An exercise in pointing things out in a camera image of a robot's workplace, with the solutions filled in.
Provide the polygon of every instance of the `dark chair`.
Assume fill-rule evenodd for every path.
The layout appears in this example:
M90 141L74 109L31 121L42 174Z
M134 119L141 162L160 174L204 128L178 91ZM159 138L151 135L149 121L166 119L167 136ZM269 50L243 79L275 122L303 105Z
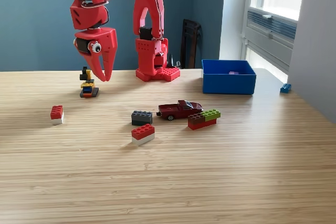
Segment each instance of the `dark chair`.
M195 21L183 20L182 42L181 42L181 69L185 69L187 54L187 38L191 39L188 68L195 68L197 40L201 36L201 25Z

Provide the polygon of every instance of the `toy pickup truck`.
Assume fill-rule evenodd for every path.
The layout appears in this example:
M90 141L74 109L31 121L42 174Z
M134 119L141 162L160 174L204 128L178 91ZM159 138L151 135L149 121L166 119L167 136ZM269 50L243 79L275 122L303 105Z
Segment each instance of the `toy pickup truck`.
M199 103L179 100L177 104L160 105L156 115L172 121L175 118L187 118L202 111L203 108Z

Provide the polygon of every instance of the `white lego brick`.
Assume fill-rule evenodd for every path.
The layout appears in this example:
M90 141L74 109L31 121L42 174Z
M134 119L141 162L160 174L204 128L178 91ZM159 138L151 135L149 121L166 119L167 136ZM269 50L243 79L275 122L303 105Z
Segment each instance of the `white lego brick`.
M153 133L152 135L146 136L140 140L136 140L135 138L132 137L132 143L139 146L139 145L149 142L150 140L153 140L154 138L155 138L155 133Z
M52 123L53 125L63 124L63 119L64 119L64 112L63 112L61 118L59 118L59 119L52 119L52 120L51 120L51 123Z

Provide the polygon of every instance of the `red robotic arm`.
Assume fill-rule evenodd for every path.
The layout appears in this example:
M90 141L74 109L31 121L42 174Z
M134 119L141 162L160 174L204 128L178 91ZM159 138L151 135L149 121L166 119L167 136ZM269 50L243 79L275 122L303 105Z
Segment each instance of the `red robotic arm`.
M108 0L74 0L70 8L73 26L85 30L75 34L74 44L86 59L92 72L102 81L109 81L118 47L115 29L100 28L109 20L108 10L104 7ZM145 28L147 12L152 17L153 28ZM166 79L171 81L180 76L176 68L165 70L167 65L168 41L163 39L163 0L135 0L133 26L139 53L139 69L136 75L144 80ZM105 74L99 56L102 54Z

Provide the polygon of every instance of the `blue plastic bin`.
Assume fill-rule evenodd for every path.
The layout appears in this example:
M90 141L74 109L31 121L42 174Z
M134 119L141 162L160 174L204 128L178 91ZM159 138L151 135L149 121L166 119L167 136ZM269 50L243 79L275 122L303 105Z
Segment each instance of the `blue plastic bin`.
M246 60L202 60L202 67L203 93L254 94L257 75Z

